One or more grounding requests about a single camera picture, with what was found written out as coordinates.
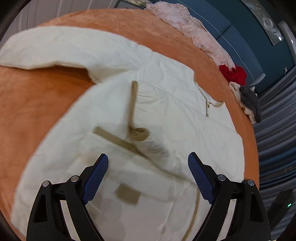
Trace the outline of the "cream quilted jacket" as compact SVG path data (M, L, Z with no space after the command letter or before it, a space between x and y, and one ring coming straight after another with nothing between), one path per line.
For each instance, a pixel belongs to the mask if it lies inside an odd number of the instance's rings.
M232 181L244 178L242 138L226 105L178 61L110 32L50 26L12 36L1 65L83 68L94 83L29 159L11 211L21 233L42 181L66 181L101 153L109 167L87 209L107 240L194 237L210 204L189 170L191 152Z

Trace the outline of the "blue padded headboard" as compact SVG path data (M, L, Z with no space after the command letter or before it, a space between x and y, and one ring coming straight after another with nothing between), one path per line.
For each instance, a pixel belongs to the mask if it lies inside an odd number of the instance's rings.
M247 73L246 85L259 92L257 85L265 77L258 59L234 25L207 1L168 1L185 6L191 16L202 22L205 28L227 51L233 62Z

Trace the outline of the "blue-grey curtain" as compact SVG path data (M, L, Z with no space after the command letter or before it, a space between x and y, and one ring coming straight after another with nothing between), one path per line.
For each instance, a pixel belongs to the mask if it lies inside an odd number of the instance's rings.
M260 94L262 121L254 125L259 156L259 191L266 210L281 191L295 196L295 68ZM271 230L272 240L284 232L295 216L295 201Z

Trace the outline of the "red garment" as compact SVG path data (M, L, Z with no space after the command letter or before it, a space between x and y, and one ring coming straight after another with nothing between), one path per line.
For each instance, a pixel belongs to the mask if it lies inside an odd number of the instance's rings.
M239 85L246 85L247 73L240 66L235 66L231 70L226 65L220 65L219 70L228 82L235 82Z

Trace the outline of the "orange plush bed blanket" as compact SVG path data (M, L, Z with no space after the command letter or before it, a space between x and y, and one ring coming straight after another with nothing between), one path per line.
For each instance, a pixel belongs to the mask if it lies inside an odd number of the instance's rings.
M39 27L50 26L110 32L191 68L194 82L216 102L224 103L230 113L242 138L244 178L259 180L258 152L249 118L218 66L174 27L149 10L134 9L83 11ZM53 126L93 84L83 68L55 65L10 70L1 65L1 208L10 222L16 189L30 157Z

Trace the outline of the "dark grey garment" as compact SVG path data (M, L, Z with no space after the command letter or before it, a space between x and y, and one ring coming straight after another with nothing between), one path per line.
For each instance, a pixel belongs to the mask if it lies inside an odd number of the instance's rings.
M262 114L257 95L253 92L253 90L246 86L241 86L239 88L239 92L242 108L245 114L249 116L251 123L260 123L262 121Z

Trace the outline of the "wall art panel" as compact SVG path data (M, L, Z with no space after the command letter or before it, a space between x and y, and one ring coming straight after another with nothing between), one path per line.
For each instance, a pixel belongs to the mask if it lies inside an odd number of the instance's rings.
M270 14L258 0L241 0L252 12L267 33L273 46L283 41L283 36Z

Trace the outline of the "pink lace garment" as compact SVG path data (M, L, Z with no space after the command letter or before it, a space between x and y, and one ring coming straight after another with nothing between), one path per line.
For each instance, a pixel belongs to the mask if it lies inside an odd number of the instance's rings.
M229 70L235 68L230 55L204 27L202 22L191 16L184 5L160 1L155 4L148 3L146 9L182 33L217 66L225 65Z

